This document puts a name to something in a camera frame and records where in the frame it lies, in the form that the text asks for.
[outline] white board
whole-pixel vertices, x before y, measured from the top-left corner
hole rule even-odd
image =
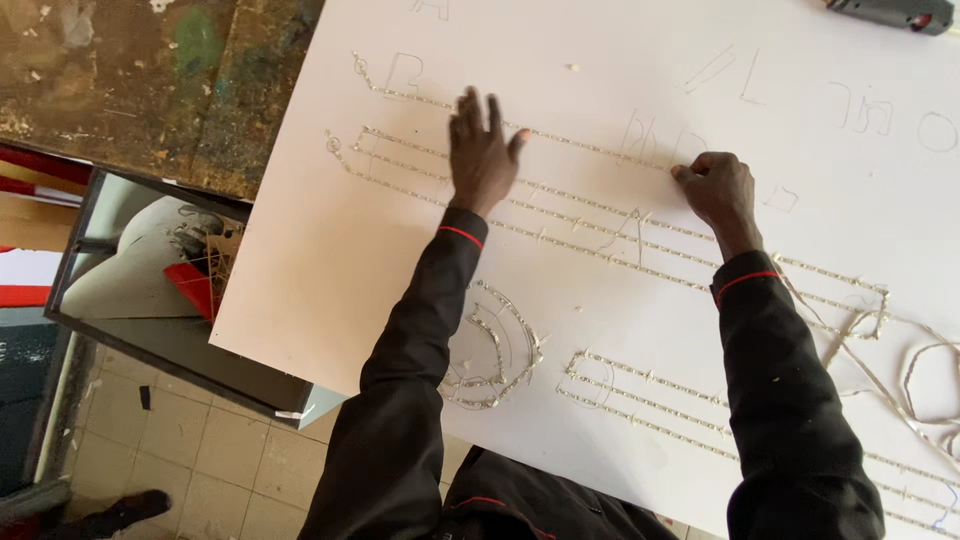
[[[662,168],[707,148],[736,152],[756,176],[757,220],[771,252],[882,284],[892,291],[892,312],[956,336],[958,66],[958,39],[899,33],[828,13],[813,0],[328,0],[211,342],[356,393],[360,368],[443,213],[424,199],[443,202],[452,194],[436,178],[449,174],[436,155],[370,133],[359,148],[394,163],[351,149],[364,126],[421,148],[445,152],[447,145],[448,110],[371,89],[362,70],[373,86],[448,104],[474,84],[500,96],[510,122],[629,156],[535,136],[520,177],[628,215],[652,211],[650,219],[694,232],[709,230]],[[326,130],[339,144],[328,143]],[[363,176],[347,171],[328,144]],[[491,226],[476,272],[541,340],[549,336],[543,361],[494,408],[448,403],[444,430],[726,535],[737,463],[642,423],[735,453],[730,437],[564,374],[589,349],[724,399],[710,296],[629,265],[701,285],[709,284],[712,268],[649,246],[641,253],[629,238],[608,246],[609,233],[585,225],[636,236],[636,219],[530,184],[518,184],[511,197],[570,218],[502,203],[492,219],[515,229]],[[720,260],[715,244],[691,234],[646,223],[641,236]],[[798,267],[786,271],[801,290],[877,307],[874,291]],[[468,295],[465,315],[474,302],[491,300],[478,287]],[[828,326],[850,318],[811,305]],[[498,311],[495,301],[492,308]],[[493,322],[506,324],[501,317]],[[869,333],[868,326],[860,330]],[[522,335],[519,327],[497,328]],[[832,334],[814,333],[825,350]],[[511,337],[505,353],[507,380],[529,361],[518,340]],[[900,399],[904,356],[932,342],[913,326],[888,322],[879,341],[852,340],[852,347]],[[466,375],[495,375],[490,336],[474,325],[461,324],[452,355]],[[718,428],[729,420],[720,405],[608,364],[581,360],[577,369]],[[869,386],[843,355],[830,372],[844,393]],[[954,374],[944,349],[924,358],[914,391],[921,416],[960,410]],[[561,395],[559,386],[639,422]],[[868,452],[960,480],[872,394],[844,403]],[[876,460],[866,467],[896,489],[947,506],[954,500],[941,482]],[[890,491],[882,497],[887,510],[923,527],[944,514]],[[888,537],[940,537],[921,526],[890,518]],[[960,534],[960,516],[949,514],[938,527]]]

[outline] dirty wooden table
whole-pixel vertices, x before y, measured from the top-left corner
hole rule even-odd
[[[0,141],[252,199],[323,2],[0,1]]]

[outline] tiled floor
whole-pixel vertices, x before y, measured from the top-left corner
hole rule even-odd
[[[139,387],[151,386],[151,410]],[[173,508],[117,534],[126,540],[293,540],[317,481],[339,407],[296,431],[156,368],[102,348],[86,383],[65,471],[68,515],[149,488]],[[469,444],[444,435],[446,494]],[[688,540],[713,538],[661,520]]]

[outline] hand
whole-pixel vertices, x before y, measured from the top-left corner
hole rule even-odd
[[[713,228],[724,262],[763,250],[750,166],[728,152],[704,152],[689,167],[677,165],[670,172],[693,211]]]
[[[520,130],[507,144],[500,125],[500,105],[492,94],[490,130],[484,130],[483,112],[473,86],[457,100],[457,114],[450,118],[450,168],[456,190],[450,207],[467,209],[486,218],[507,197],[516,180],[520,149],[530,138]]]

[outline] black jacket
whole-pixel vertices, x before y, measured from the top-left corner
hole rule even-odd
[[[300,540],[673,538],[648,510],[479,447],[441,501],[437,387],[486,237],[479,216],[444,215],[343,404]],[[770,259],[734,258],[712,290],[744,478],[731,540],[882,537],[860,443]]]

